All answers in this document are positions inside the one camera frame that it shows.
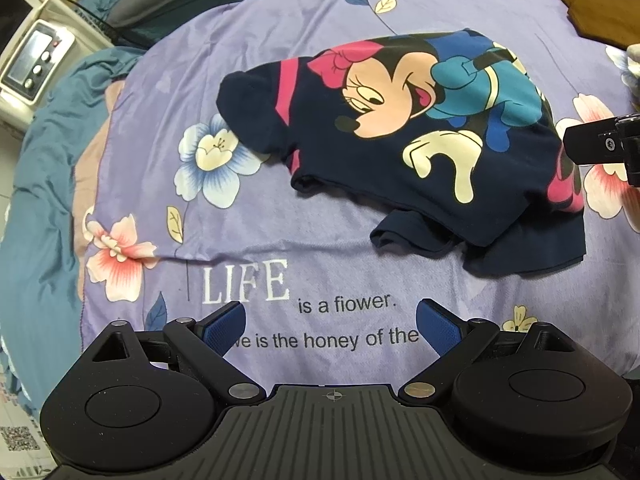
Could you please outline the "navy Minnie Mouse shirt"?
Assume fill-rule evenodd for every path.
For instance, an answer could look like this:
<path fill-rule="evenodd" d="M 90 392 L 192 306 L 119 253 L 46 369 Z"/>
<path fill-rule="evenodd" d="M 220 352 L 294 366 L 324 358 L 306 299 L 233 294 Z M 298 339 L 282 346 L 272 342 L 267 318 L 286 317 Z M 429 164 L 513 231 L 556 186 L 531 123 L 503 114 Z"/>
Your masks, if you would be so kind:
<path fill-rule="evenodd" d="M 474 32 L 341 44 L 234 72 L 217 108 L 299 192 L 334 186 L 386 206 L 374 246 L 480 276 L 582 261 L 584 196 L 548 100 L 508 48 Z"/>

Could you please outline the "teal blanket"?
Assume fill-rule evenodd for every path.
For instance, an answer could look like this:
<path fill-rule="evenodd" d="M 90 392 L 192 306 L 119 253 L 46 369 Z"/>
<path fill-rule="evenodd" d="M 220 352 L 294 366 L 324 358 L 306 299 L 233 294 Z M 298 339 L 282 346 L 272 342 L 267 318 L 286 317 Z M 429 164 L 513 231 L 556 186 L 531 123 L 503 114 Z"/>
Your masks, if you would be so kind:
<path fill-rule="evenodd" d="M 1 371 L 29 413 L 81 352 L 74 170 L 107 118 L 107 88 L 142 54 L 114 47 L 74 64 L 44 95 L 22 143 L 1 242 Z"/>

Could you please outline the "white bedside appliance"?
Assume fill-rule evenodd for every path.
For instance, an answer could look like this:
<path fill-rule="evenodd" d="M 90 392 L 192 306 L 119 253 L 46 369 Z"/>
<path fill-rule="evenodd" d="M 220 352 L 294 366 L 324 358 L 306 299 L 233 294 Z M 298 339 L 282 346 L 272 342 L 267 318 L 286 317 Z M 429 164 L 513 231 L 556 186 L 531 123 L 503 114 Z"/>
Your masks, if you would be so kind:
<path fill-rule="evenodd" d="M 63 75 L 113 45 L 78 2 L 37 0 L 1 53 L 1 121 L 19 132 Z"/>

